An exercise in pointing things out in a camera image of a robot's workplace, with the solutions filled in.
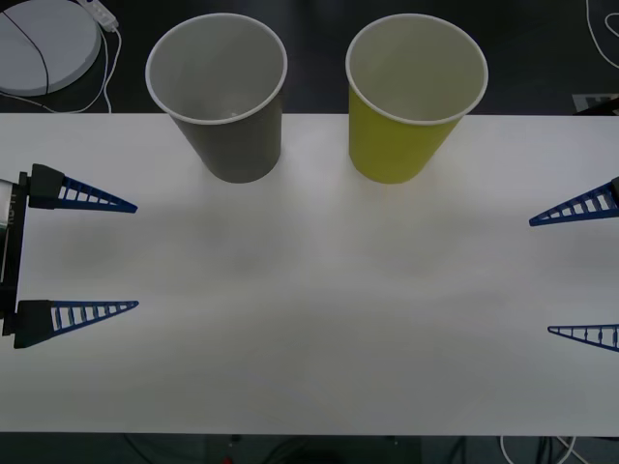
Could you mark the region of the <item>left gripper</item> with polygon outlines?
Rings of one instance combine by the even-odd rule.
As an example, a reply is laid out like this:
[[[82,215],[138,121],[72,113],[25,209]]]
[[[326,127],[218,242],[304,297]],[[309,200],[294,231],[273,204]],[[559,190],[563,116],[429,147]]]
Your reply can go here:
[[[16,183],[1,180],[1,335],[14,333],[15,349],[86,328],[139,305],[138,301],[28,300],[17,306],[28,188],[31,208],[128,214],[137,211],[133,203],[43,164],[32,165],[30,184],[26,172],[19,173]]]

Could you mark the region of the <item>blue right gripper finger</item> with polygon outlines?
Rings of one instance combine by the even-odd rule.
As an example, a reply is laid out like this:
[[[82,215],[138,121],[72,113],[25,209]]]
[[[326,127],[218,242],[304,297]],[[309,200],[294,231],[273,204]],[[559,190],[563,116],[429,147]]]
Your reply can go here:
[[[618,352],[618,325],[548,326],[547,331],[589,346]]]
[[[529,219],[531,227],[618,217],[618,178]]]

